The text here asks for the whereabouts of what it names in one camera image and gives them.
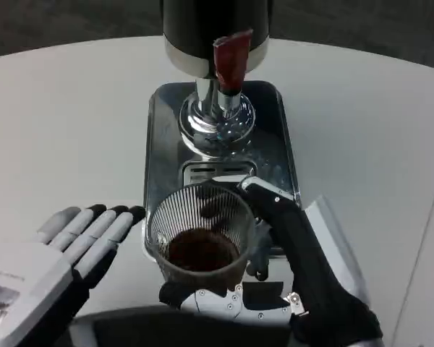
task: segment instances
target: brown liquid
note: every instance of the brown liquid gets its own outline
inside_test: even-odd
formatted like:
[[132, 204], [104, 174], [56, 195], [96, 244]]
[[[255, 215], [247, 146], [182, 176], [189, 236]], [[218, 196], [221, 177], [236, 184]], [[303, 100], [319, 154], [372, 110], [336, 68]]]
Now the brown liquid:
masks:
[[230, 265], [239, 252], [225, 235], [204, 228], [183, 231], [169, 244], [169, 262], [188, 271], [213, 271]]

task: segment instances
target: espresso machine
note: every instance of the espresso machine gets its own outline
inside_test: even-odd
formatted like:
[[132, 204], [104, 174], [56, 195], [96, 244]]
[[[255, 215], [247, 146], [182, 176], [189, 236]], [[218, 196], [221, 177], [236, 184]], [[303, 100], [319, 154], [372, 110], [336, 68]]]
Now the espresso machine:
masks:
[[196, 81], [162, 85], [151, 96], [147, 219], [172, 192], [216, 176], [256, 175], [300, 204], [281, 95], [268, 82], [244, 81], [267, 53], [272, 6], [161, 0], [165, 52]]

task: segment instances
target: floor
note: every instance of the floor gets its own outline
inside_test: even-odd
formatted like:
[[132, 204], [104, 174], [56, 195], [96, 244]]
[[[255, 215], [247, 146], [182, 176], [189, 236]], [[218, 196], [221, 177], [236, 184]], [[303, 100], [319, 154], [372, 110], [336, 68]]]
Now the floor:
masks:
[[[159, 0], [0, 0], [0, 55], [160, 35]], [[434, 67], [434, 0], [274, 0], [271, 35]]]

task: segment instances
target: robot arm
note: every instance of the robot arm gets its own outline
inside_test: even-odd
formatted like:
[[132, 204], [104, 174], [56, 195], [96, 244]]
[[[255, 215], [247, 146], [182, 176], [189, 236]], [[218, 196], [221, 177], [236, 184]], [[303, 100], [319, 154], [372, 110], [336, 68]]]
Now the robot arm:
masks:
[[[162, 302], [247, 324], [289, 323], [294, 337], [313, 347], [382, 346], [380, 325], [368, 307], [358, 263], [325, 199], [319, 198], [302, 211], [293, 196], [256, 176], [222, 177], [210, 184], [233, 187], [255, 214], [271, 226], [271, 238], [284, 250], [294, 274], [292, 292], [280, 298], [279, 289], [276, 300], [276, 290], [266, 291], [265, 300], [269, 292], [273, 296], [268, 300], [270, 304], [253, 309], [251, 301], [260, 296], [245, 294], [257, 291], [258, 285], [276, 286], [275, 283], [248, 286], [243, 282], [223, 298], [188, 288], [188, 292], [181, 292], [179, 300], [174, 293], [180, 291], [171, 283], [160, 293]], [[251, 259], [254, 274], [268, 274], [268, 259], [261, 258], [255, 254]]]
[[50, 346], [144, 217], [141, 207], [69, 207], [38, 230], [36, 242], [0, 244], [0, 347]]

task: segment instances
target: white robotic hand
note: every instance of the white robotic hand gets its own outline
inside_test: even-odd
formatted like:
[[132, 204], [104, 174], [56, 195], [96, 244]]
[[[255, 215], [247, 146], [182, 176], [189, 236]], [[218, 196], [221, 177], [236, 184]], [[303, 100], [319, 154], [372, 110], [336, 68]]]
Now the white robotic hand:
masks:
[[69, 207], [34, 242], [0, 244], [0, 347], [50, 346], [144, 217], [139, 206]]

